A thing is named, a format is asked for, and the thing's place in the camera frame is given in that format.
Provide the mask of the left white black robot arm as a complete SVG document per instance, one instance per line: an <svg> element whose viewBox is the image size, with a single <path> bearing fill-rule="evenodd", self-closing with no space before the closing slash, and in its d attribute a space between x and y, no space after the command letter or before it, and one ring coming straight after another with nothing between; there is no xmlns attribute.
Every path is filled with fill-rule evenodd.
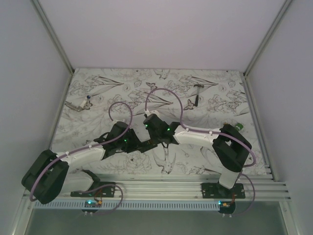
<svg viewBox="0 0 313 235"><path fill-rule="evenodd" d="M43 151L22 178L30 201L47 204L60 194L96 196L103 183L90 170L89 163L100 162L116 153L143 152L145 143L128 124L118 121L109 132L88 145L68 152Z"/></svg>

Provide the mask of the black fuse box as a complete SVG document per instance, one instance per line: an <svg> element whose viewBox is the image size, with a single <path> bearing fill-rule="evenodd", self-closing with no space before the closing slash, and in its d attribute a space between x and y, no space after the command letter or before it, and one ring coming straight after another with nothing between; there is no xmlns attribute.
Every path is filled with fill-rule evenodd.
<svg viewBox="0 0 313 235"><path fill-rule="evenodd" d="M147 140L147 141L144 141L140 144L139 151L141 153L144 153L144 152L147 152L153 148L156 148L157 146L158 146L158 142L155 142L153 140Z"/></svg>

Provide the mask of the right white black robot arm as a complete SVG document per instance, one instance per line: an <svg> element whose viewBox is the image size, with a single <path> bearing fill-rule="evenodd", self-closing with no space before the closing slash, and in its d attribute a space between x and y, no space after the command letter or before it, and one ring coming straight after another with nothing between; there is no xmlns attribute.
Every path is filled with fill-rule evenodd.
<svg viewBox="0 0 313 235"><path fill-rule="evenodd" d="M251 144L230 124L220 129L183 127L178 122L167 124L160 119L158 111L145 111L144 125L155 143L190 144L212 148L222 164L217 193L228 198L242 172L252 149Z"/></svg>

